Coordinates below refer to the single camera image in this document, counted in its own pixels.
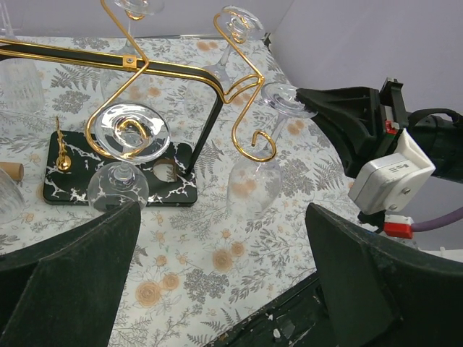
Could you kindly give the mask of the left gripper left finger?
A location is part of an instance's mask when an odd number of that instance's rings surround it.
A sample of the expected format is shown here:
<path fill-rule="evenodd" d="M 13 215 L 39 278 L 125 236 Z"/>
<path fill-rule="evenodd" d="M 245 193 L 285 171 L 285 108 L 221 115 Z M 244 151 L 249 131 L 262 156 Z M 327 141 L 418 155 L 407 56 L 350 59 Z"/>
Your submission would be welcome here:
<path fill-rule="evenodd" d="M 1 256 L 1 345 L 107 346 L 140 221 L 127 203 Z"/>

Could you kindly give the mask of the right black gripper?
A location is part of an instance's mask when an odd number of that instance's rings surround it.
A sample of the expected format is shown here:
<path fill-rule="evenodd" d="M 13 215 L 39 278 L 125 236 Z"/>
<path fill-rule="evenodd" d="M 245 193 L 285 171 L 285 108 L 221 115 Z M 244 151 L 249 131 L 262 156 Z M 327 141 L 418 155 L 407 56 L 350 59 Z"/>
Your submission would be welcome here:
<path fill-rule="evenodd" d="M 397 79 L 388 78 L 380 90 L 298 88 L 297 100 L 317 113 L 314 122 L 343 158 L 344 173 L 356 177 L 368 161 L 392 153 L 408 125 L 402 87 Z"/>

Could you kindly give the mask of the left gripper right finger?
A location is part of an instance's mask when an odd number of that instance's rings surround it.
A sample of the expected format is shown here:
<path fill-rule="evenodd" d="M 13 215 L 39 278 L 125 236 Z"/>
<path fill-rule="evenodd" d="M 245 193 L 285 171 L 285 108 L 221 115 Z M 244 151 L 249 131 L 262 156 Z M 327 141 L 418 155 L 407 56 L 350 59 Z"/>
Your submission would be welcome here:
<path fill-rule="evenodd" d="M 461 346 L 462 264 L 311 203 L 305 222 L 339 346 Z"/>

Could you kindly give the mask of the ribbed glass tumbler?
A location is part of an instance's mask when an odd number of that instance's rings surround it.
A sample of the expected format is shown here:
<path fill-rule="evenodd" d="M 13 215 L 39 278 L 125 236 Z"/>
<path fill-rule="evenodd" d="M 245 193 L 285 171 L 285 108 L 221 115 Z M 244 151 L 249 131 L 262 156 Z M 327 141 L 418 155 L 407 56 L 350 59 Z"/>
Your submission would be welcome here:
<path fill-rule="evenodd" d="M 25 201 L 13 179 L 1 169 L 1 224 L 9 223 L 22 213 Z"/>

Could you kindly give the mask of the clear wine glass front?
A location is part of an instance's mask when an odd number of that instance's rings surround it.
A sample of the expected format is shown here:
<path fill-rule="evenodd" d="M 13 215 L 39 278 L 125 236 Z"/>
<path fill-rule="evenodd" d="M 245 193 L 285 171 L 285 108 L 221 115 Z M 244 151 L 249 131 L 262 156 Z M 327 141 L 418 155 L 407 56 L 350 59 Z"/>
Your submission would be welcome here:
<path fill-rule="evenodd" d="M 126 202 L 144 208 L 148 203 L 148 179 L 137 165 L 166 152 L 171 142 L 167 120 L 143 104 L 112 103 L 96 117 L 95 138 L 116 160 L 102 166 L 90 179 L 87 199 L 93 212 L 106 213 Z"/>

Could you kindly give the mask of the ribbed champagne flute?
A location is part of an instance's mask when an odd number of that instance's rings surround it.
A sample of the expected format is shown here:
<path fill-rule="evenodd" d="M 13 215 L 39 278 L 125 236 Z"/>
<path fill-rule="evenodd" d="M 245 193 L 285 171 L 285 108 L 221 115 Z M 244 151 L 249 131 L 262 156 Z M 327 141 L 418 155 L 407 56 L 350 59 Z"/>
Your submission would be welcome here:
<path fill-rule="evenodd" d="M 43 87 L 33 60 L 9 58 L 2 61 L 1 86 L 8 110 L 24 114 L 43 110 Z"/>

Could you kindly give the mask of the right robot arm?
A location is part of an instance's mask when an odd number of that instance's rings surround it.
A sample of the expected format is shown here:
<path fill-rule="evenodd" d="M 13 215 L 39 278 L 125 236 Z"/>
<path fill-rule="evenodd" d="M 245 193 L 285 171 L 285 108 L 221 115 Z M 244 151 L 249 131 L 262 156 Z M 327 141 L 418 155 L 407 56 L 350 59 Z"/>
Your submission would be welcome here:
<path fill-rule="evenodd" d="M 335 147 L 349 178 L 370 160 L 392 154 L 406 130 L 436 167 L 433 176 L 462 182 L 462 115 L 448 108 L 408 112 L 403 84 L 387 79 L 380 90 L 299 88 L 296 99 Z"/>

